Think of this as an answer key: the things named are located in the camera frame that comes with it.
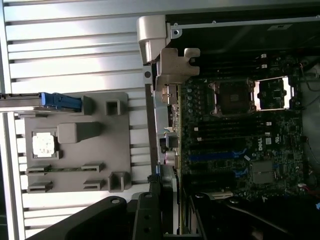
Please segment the white expansion slot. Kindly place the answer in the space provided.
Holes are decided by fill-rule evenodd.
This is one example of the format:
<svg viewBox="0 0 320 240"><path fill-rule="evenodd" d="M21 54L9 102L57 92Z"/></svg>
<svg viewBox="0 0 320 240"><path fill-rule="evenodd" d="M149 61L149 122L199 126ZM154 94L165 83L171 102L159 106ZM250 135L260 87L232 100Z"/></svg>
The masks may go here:
<svg viewBox="0 0 320 240"><path fill-rule="evenodd" d="M232 197L234 194L232 191L216 191L210 193L214 200L223 200Z"/></svg>

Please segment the silver chipset heatsink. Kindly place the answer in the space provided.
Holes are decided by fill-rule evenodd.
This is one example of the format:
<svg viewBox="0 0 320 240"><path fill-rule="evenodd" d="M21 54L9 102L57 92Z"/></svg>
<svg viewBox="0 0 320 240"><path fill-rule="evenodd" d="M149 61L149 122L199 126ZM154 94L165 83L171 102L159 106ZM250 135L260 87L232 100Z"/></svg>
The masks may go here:
<svg viewBox="0 0 320 240"><path fill-rule="evenodd" d="M271 160L254 161L252 163L252 181L254 184L273 182L273 163Z"/></svg>

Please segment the grey plastic parts rack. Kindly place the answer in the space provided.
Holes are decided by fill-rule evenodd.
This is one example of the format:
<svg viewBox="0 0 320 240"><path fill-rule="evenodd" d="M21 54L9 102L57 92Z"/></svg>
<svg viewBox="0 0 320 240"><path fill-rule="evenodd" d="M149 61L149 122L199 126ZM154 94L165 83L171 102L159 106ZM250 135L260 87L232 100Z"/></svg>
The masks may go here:
<svg viewBox="0 0 320 240"><path fill-rule="evenodd" d="M29 193L123 192L132 186L129 97L81 92L81 112L49 112L24 120ZM55 153L33 154L33 136L51 133Z"/></svg>

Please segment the green motherboard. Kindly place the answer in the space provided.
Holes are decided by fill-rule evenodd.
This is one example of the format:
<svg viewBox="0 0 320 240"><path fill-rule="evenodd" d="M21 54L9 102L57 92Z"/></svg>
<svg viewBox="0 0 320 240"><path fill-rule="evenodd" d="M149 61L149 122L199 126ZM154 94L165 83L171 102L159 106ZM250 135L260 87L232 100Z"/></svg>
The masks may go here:
<svg viewBox="0 0 320 240"><path fill-rule="evenodd" d="M302 183L307 177L304 156L300 70L301 61L294 55L283 53L209 54L191 60L199 67L199 75L188 79L181 88L183 106L183 189L185 194L195 193L186 186L193 184L184 175L233 173L229 182L213 182L234 188L222 189L251 200L269 196L301 195ZM294 97L290 109L255 111L235 117L216 117L213 109L215 81L252 80L287 76ZM235 143L246 146L241 151L190 151L196 143ZM234 159L190 161L190 155L234 153L244 156ZM273 181L253 183L252 163L272 161Z"/></svg>

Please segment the CPU socket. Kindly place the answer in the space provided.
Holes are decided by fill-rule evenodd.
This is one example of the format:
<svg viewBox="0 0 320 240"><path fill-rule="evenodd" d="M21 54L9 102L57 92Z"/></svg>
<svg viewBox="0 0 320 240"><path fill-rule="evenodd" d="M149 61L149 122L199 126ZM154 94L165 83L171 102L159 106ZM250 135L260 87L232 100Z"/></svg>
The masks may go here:
<svg viewBox="0 0 320 240"><path fill-rule="evenodd" d="M254 100L255 83L250 79L217 80L209 88L213 91L213 108L210 111L212 116L236 117L257 110Z"/></svg>

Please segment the silver CPU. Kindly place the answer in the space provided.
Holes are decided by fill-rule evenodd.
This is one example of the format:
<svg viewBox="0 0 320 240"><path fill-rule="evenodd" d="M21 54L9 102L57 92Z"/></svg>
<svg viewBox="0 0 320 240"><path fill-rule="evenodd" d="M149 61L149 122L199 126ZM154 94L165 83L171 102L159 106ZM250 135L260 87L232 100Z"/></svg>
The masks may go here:
<svg viewBox="0 0 320 240"><path fill-rule="evenodd" d="M32 137L32 152L38 158L49 158L55 153L55 139L50 132L38 132Z"/></svg>

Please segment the metal socket cover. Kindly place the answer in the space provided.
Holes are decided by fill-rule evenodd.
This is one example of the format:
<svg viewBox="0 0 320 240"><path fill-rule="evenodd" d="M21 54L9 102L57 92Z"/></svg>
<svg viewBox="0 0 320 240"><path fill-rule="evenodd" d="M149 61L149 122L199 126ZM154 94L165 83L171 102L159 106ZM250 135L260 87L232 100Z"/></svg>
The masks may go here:
<svg viewBox="0 0 320 240"><path fill-rule="evenodd" d="M257 111L290 109L294 88L288 76L261 79L254 82L253 100Z"/></svg>

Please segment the hard disk with blue caddy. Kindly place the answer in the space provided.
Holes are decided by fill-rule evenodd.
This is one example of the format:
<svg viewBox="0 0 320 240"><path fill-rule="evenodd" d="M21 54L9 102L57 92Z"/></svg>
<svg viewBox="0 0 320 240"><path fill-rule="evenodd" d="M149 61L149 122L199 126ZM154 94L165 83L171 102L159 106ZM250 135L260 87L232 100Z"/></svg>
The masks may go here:
<svg viewBox="0 0 320 240"><path fill-rule="evenodd" d="M0 113L81 112L82 99L60 93L0 93Z"/></svg>

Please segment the open black PC case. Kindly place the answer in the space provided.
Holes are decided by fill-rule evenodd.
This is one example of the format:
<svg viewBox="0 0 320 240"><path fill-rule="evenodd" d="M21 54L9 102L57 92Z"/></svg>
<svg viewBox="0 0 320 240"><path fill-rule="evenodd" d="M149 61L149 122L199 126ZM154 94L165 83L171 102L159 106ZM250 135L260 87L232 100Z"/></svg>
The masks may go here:
<svg viewBox="0 0 320 240"><path fill-rule="evenodd" d="M292 24L287 30L268 31L272 25ZM320 15L273 16L270 19L255 17L219 17L212 20L168 21L165 15L143 16L137 21L138 44L143 63L148 67L154 104L156 63L164 48L178 50L183 56L185 49L199 49L200 55L283 53L296 56L301 64L299 84L302 113L302 144L307 176L301 184L303 193L246 199L264 216L292 227L301 234L300 240L320 240ZM157 172L148 177L150 193L159 199L161 229L163 194L161 176ZM180 240L203 240L193 213L191 196L185 194L187 227L191 236Z"/></svg>

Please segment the white case sticker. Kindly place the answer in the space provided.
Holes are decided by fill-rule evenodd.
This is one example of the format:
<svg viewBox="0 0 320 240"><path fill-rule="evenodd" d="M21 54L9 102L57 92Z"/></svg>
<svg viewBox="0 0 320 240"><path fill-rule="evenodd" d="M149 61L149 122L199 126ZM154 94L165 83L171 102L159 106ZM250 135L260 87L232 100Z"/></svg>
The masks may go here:
<svg viewBox="0 0 320 240"><path fill-rule="evenodd" d="M267 31L285 31L288 30L292 24L277 24L277 25L271 25Z"/></svg>

